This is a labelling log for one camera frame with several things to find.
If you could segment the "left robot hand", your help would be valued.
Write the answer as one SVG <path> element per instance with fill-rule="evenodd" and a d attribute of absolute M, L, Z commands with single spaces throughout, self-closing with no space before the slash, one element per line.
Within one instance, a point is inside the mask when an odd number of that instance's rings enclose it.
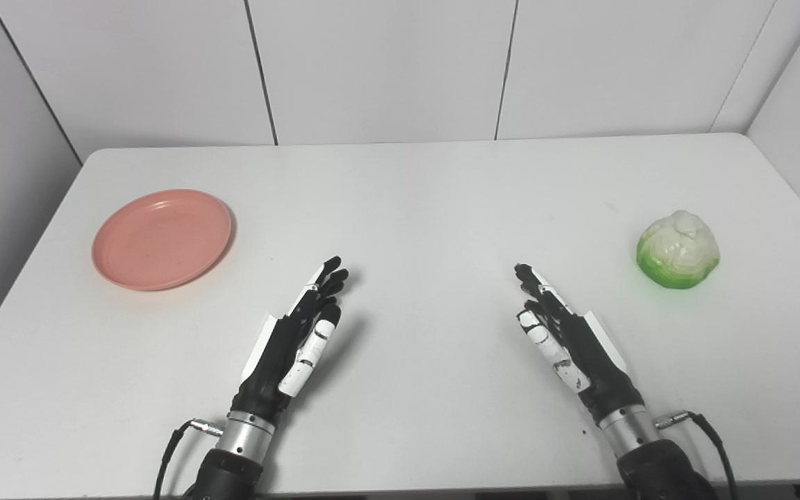
<path fill-rule="evenodd" d="M 289 313 L 267 319 L 253 348 L 254 365 L 232 399 L 231 412 L 278 423 L 313 374 L 342 319 L 337 295 L 348 278 L 339 256 L 325 260 Z"/>

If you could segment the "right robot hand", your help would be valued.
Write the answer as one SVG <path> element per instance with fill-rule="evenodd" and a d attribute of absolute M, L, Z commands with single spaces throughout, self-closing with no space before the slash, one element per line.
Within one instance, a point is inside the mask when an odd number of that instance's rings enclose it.
<path fill-rule="evenodd" d="M 593 313 L 575 313 L 558 291 L 530 265 L 517 263 L 515 276 L 529 295 L 517 321 L 558 378 L 578 396 L 594 423 L 644 399 Z"/>

